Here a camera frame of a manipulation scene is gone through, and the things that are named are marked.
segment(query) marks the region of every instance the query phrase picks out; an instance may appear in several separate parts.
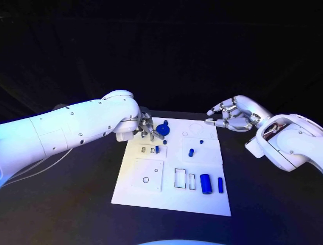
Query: white sheet of paper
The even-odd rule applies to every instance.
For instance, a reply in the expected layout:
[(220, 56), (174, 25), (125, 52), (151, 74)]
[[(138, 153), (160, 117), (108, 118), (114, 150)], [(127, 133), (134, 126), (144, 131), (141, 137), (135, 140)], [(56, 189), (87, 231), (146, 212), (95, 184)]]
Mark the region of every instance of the white sheet of paper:
[[(141, 138), (140, 133), (127, 143), (111, 203), (231, 216), (216, 128), (203, 121), (157, 117), (153, 118), (154, 127), (164, 120), (170, 127), (166, 145), (160, 139), (151, 142), (148, 136)], [(159, 154), (150, 152), (157, 145)], [(187, 155), (190, 148), (195, 150), (193, 157)], [(154, 175), (157, 165), (163, 173), (154, 172)], [(186, 189), (174, 188), (176, 168), (186, 170)], [(196, 190), (189, 189), (189, 174), (196, 177)], [(209, 195), (202, 194), (202, 174), (210, 177), (213, 193)], [(160, 177), (161, 190), (156, 191)], [(223, 179), (223, 193), (218, 192), (218, 177)]]

